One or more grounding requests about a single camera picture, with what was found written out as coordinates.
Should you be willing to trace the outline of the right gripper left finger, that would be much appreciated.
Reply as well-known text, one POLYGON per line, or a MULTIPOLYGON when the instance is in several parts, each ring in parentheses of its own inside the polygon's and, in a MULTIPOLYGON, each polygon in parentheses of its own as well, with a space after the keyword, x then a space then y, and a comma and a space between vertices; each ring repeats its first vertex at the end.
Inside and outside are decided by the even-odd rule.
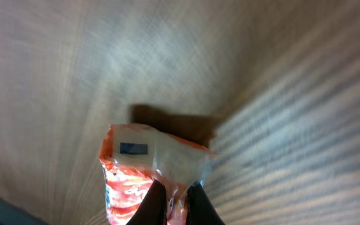
POLYGON ((127 225, 166 225, 166 211, 166 189, 159 181, 154 181, 127 225))

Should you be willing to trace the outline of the orange red snack packet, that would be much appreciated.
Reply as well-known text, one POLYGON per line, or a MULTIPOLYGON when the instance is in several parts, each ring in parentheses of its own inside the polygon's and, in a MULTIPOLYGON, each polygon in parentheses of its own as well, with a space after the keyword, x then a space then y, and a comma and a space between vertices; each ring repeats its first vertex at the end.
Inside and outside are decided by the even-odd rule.
POLYGON ((206 147, 145 124, 111 124, 99 160, 110 224, 127 224, 154 181, 167 193, 168 224, 185 224, 187 190, 203 183, 214 154, 206 147))

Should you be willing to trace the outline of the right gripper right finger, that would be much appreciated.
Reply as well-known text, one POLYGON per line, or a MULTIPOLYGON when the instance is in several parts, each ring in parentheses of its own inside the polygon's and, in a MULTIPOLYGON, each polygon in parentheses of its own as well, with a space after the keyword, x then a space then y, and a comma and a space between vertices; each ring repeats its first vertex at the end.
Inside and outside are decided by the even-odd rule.
POLYGON ((187 197, 186 225, 225 225, 200 183, 191 186, 187 190, 187 197))

